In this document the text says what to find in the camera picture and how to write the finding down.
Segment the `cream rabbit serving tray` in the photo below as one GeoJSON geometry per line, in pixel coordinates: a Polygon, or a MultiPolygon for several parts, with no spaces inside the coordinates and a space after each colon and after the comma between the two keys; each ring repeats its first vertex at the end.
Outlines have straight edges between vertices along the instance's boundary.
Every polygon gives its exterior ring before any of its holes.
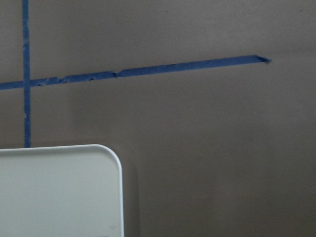
{"type": "Polygon", "coordinates": [[[98,144],[2,149],[0,234],[124,236],[118,156],[98,144]]]}

